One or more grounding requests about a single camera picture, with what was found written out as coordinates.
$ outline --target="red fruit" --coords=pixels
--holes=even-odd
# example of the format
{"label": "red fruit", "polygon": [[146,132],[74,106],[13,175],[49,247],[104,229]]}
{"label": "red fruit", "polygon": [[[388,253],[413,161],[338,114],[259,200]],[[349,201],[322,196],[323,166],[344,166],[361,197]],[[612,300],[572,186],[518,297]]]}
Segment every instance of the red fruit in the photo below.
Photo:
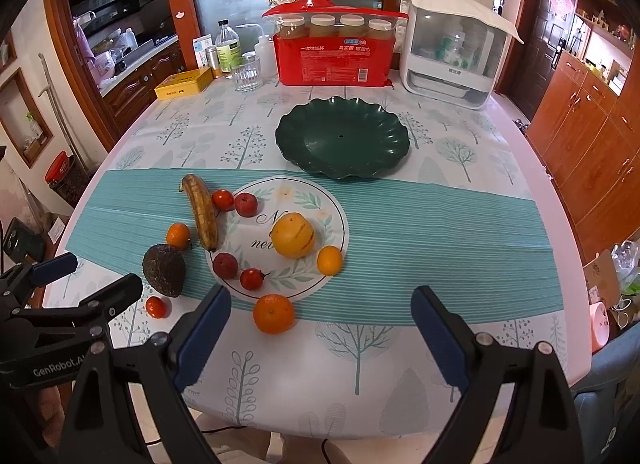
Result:
{"label": "red fruit", "polygon": [[213,259],[213,272],[223,280],[234,279],[238,274],[238,261],[231,253],[218,253]]}
{"label": "red fruit", "polygon": [[166,305],[161,298],[149,297],[145,302],[145,309],[152,318],[160,319],[166,315]]}
{"label": "red fruit", "polygon": [[247,192],[236,195],[235,205],[238,215],[243,217],[253,217],[258,212],[258,200]]}
{"label": "red fruit", "polygon": [[234,194],[228,189],[217,189],[211,196],[213,206],[220,211],[229,211],[234,208]]}
{"label": "red fruit", "polygon": [[257,291],[262,287],[265,274],[260,269],[245,269],[240,275],[240,285],[248,291]]}

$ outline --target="yellow tin box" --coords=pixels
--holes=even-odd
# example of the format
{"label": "yellow tin box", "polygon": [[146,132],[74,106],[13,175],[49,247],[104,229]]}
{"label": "yellow tin box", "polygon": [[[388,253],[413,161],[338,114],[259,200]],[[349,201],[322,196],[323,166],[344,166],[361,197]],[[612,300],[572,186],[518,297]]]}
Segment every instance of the yellow tin box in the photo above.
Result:
{"label": "yellow tin box", "polygon": [[191,96],[207,88],[213,81],[210,67],[200,67],[168,76],[156,87],[158,99],[171,99],[178,96]]}

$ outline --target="yellow melon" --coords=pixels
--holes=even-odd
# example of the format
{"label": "yellow melon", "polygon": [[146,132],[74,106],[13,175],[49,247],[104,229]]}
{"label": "yellow melon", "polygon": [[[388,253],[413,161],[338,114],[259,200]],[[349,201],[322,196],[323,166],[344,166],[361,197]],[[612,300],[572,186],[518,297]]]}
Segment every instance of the yellow melon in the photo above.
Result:
{"label": "yellow melon", "polygon": [[300,213],[287,213],[273,225],[271,242],[283,257],[299,259],[313,250],[316,232]]}

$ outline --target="avocado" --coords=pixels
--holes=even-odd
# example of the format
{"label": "avocado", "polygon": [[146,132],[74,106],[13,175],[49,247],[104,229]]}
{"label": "avocado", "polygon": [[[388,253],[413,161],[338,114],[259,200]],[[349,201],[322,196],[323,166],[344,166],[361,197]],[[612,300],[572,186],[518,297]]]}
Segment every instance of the avocado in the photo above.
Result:
{"label": "avocado", "polygon": [[186,266],[176,248],[169,244],[151,246],[142,260],[142,272],[151,287],[161,295],[171,298],[180,296]]}

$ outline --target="green label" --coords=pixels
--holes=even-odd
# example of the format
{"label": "green label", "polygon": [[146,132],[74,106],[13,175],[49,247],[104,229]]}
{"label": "green label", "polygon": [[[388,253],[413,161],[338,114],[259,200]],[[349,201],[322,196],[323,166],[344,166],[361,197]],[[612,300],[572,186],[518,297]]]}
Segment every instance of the green label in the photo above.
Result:
{"label": "green label", "polygon": [[220,70],[222,72],[231,72],[231,66],[239,66],[241,62],[240,42],[235,41],[226,46],[217,46],[218,59],[220,61]]}

